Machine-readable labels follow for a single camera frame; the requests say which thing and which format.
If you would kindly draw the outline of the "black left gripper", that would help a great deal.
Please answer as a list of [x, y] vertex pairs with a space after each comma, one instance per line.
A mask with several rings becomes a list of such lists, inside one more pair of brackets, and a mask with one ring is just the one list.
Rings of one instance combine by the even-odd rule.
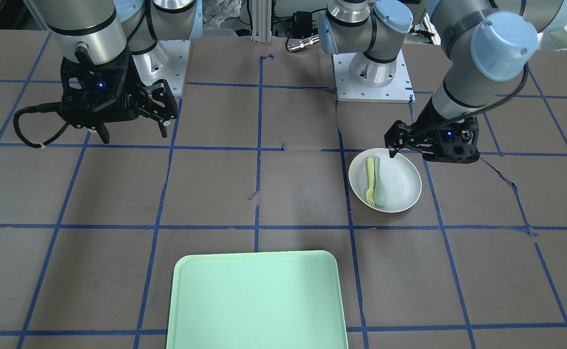
[[[399, 150], [404, 148], [416, 150], [423, 154], [423, 159], [434, 162], [474, 163], [479, 160], [478, 151], [479, 124], [476, 116], [468, 117], [458, 122], [446, 124], [433, 101], [423, 108], [417, 121], [408, 125], [396, 121], [384, 135], [384, 146], [389, 150], [393, 159]], [[434, 124], [438, 128], [416, 135]]]

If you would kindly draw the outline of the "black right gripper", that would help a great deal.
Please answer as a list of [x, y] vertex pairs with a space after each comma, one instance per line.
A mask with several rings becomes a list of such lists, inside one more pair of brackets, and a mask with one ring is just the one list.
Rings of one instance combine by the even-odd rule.
[[63, 95], [57, 113], [68, 125], [93, 129], [107, 145], [110, 133], [105, 123], [144, 116], [157, 123], [163, 138], [168, 137], [178, 105], [167, 80], [143, 84], [128, 48], [101, 64], [94, 63], [85, 47], [74, 53], [76, 61], [64, 58], [60, 70]]

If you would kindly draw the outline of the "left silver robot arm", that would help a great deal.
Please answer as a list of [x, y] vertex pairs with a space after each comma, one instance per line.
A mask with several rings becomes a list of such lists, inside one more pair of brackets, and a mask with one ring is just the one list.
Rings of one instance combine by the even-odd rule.
[[[388, 129], [385, 147], [391, 158], [407, 148], [427, 161], [473, 163], [477, 115], [522, 90], [538, 36], [567, 25], [567, 0], [426, 0], [425, 10], [452, 65], [416, 122], [396, 121]], [[354, 53], [349, 72], [356, 82], [369, 88], [392, 82], [412, 28], [405, 4], [332, 0], [317, 15], [324, 53]]]

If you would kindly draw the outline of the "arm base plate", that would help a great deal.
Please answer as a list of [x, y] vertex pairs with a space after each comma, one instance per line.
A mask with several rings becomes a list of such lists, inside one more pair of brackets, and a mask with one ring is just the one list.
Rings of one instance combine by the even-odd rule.
[[415, 102], [403, 52], [395, 61], [377, 63], [363, 53], [332, 55], [339, 102]]
[[133, 55], [138, 75], [144, 84], [165, 79], [175, 97], [183, 95], [189, 51], [189, 40], [159, 41], [151, 51]]

